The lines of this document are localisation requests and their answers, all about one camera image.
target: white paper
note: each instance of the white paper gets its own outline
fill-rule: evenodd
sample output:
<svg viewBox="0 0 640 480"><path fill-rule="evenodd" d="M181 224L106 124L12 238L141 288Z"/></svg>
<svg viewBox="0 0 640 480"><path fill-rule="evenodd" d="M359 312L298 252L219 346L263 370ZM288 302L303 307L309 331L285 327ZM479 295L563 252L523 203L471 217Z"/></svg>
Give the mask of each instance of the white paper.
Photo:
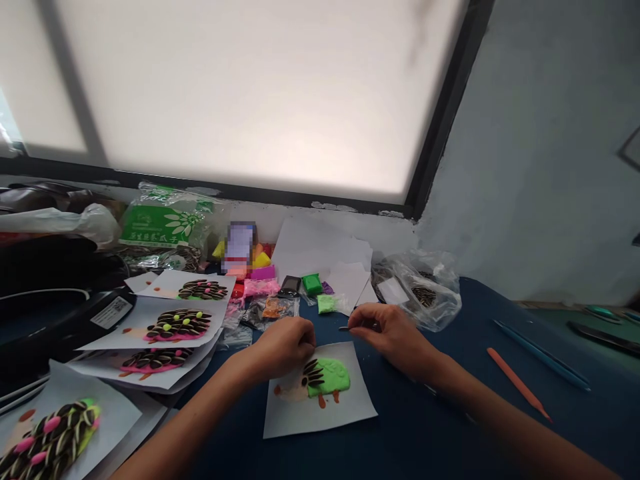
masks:
<svg viewBox="0 0 640 480"><path fill-rule="evenodd" d="M143 297L156 297L164 299L175 299L178 296L178 292L182 290L182 287L186 282L207 279L207 281L216 281L221 287L227 288L227 295L222 300L198 300L207 303L217 303L224 305L224 309L227 308L229 299L231 298L231 292L235 285L235 277L229 277L226 275L204 275L202 273L183 272L180 270L164 270L158 278L156 278L152 284L147 288L136 292L138 296Z"/></svg>
<svg viewBox="0 0 640 480"><path fill-rule="evenodd" d="M27 410L35 409L34 421L58 408L83 398L91 398L100 407L100 427L94 432L87 448L78 457L62 480L84 478L98 465L131 430L142 413L124 395L106 383L80 375L62 363L49 361L51 378L47 386L34 398L0 419L0 438L3 445L9 438L16 420Z"/></svg>
<svg viewBox="0 0 640 480"><path fill-rule="evenodd" d="M372 254L368 242L322 221L296 216L285 219L271 262L277 268L280 284L287 275L302 277L310 273L319 273L326 281L330 266L339 261L362 263L366 271L371 271Z"/></svg>
<svg viewBox="0 0 640 480"><path fill-rule="evenodd" d="M378 297L376 296L375 291L371 286L371 280L368 280L365 284L364 290L362 290L362 293L360 294L360 298L358 298L358 302L356 303L356 306L362 305L363 303L378 303L378 302L379 302Z"/></svg>
<svg viewBox="0 0 640 480"><path fill-rule="evenodd" d="M215 347L213 348L213 350L209 352L209 354L200 363L198 363L198 365L192 368L186 375L184 375L180 380L178 380L174 386L168 389L162 389L157 387L146 387L144 385L136 385L134 383L124 383L121 381L110 381L110 383L118 387L124 387L128 389L144 390L146 392L160 393L162 395L173 395L174 393L177 393L180 390L187 388L194 380L196 380L196 378L198 378L200 375L202 375L205 372L205 370L211 363L211 359L213 358L214 352L215 352Z"/></svg>
<svg viewBox="0 0 640 480"><path fill-rule="evenodd" d="M138 293L146 289L150 284L154 282L154 280L156 280L156 278L158 278L158 275L156 275L154 272L146 272L142 275L138 275L137 277L126 279L125 283L132 292Z"/></svg>
<svg viewBox="0 0 640 480"><path fill-rule="evenodd" d="M141 381L144 376L143 373L131 373L126 377L120 377L120 374L124 373L120 370L122 363L131 358L134 354L140 351L140 349L133 350L103 350L102 352L92 355L88 358L68 363L67 365L83 375L90 375L92 377L104 378L107 380L116 380L123 383L133 383L140 385L141 387L156 387L160 389L169 389L186 375L190 370L195 368L209 352L214 348L215 342L220 338L222 334L222 328L218 329L215 337L208 343L196 347L193 353L187 358L184 364L178 368L167 370L164 372L154 373L151 376ZM179 344L175 345L169 342L166 348L180 348ZM159 346L160 342L153 344L153 347L163 348Z"/></svg>
<svg viewBox="0 0 640 480"><path fill-rule="evenodd" d="M146 393L130 389L124 389L122 393L142 412L142 416L110 454L91 470L85 480L108 480L167 416L168 408L150 398Z"/></svg>
<svg viewBox="0 0 640 480"><path fill-rule="evenodd" d="M362 378L353 342L323 345L316 348L311 358L340 360L349 372L350 388L340 392L338 404L333 401L331 395L324 395L327 406L321 409L318 398L288 401L274 394L276 385L285 387L297 381L301 369L286 377L271 380L267 396L264 439L328 430L378 415Z"/></svg>
<svg viewBox="0 0 640 480"><path fill-rule="evenodd" d="M382 298L384 298L385 302L389 305L400 305L401 303L409 301L409 297L395 277L378 283L378 290L380 290L380 295L382 295Z"/></svg>
<svg viewBox="0 0 640 480"><path fill-rule="evenodd" d="M161 313L176 309L197 309L204 313L210 313L211 322L206 333L194 340L180 340L180 342L155 342L156 348L199 347L210 342L216 336L225 318L226 303L204 300L167 300L151 297L138 297L135 307L129 316L108 335L86 344L78 350L142 350L151 348L148 340L143 340L147 334L147 327L153 325Z"/></svg>
<svg viewBox="0 0 640 480"><path fill-rule="evenodd" d="M334 292L346 297L345 304L339 308L340 313L350 316L370 278L371 274L361 263L338 262L331 267L326 282Z"/></svg>

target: white sticker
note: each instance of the white sticker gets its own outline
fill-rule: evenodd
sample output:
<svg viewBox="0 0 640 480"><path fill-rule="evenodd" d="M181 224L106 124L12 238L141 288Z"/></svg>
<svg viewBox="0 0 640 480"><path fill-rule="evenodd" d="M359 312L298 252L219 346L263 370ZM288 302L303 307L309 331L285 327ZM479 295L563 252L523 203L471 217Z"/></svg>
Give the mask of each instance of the white sticker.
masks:
<svg viewBox="0 0 640 480"><path fill-rule="evenodd" d="M122 297L115 298L107 308L91 319L96 325L104 329L110 329L124 317L133 305Z"/></svg>
<svg viewBox="0 0 640 480"><path fill-rule="evenodd" d="M182 270L187 266L187 261L180 255L172 255L165 260L165 268L172 270Z"/></svg>
<svg viewBox="0 0 640 480"><path fill-rule="evenodd" d="M389 305L400 305L401 303L409 300L409 297L405 291L402 290L402 287L395 277L385 280L382 283L378 283L378 290L380 290L380 294L382 294L385 302Z"/></svg>

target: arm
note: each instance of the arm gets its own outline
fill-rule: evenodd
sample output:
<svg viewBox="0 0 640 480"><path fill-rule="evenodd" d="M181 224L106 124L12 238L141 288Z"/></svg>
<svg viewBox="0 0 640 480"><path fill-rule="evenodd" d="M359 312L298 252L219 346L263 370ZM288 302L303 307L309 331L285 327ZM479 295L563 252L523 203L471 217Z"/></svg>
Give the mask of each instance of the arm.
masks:
<svg viewBox="0 0 640 480"><path fill-rule="evenodd" d="M254 345L229 358L111 480L181 478L200 446L244 392L287 374L314 350L315 334L309 320L300 317L278 320Z"/></svg>
<svg viewBox="0 0 640 480"><path fill-rule="evenodd" d="M364 328L377 321L381 332ZM350 332L370 343L398 370L458 402L523 466L542 478L618 478L438 351L394 305L366 303L349 318Z"/></svg>

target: person's right hand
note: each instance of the person's right hand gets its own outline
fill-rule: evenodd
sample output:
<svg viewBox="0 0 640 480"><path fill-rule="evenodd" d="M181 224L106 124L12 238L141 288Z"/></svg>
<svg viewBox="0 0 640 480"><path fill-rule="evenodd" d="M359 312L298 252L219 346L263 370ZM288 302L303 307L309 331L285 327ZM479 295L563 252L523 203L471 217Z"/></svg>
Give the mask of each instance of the person's right hand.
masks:
<svg viewBox="0 0 640 480"><path fill-rule="evenodd" d="M253 373L254 382L288 374L304 364L315 350L312 322L301 317L284 317L274 322L257 342L236 353L232 359Z"/></svg>
<svg viewBox="0 0 640 480"><path fill-rule="evenodd" d="M372 325L374 321L380 325L380 332L361 326ZM349 317L348 326L352 335L371 344L393 366L414 380L435 385L447 375L452 367L450 363L458 366L430 344L396 305L360 305Z"/></svg>

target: flower logo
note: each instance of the flower logo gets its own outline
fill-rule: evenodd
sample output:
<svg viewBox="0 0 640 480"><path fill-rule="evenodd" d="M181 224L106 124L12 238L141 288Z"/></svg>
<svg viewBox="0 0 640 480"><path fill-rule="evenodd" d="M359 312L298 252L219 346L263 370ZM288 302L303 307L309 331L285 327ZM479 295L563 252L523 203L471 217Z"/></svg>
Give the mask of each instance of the flower logo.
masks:
<svg viewBox="0 0 640 480"><path fill-rule="evenodd" d="M202 220L199 215L193 213L180 212L178 210L174 210L174 212L179 213L179 215L165 215L165 218L175 220L165 225L165 227L175 227L175 230L171 232L174 235L182 233L185 237L188 237L193 226Z"/></svg>

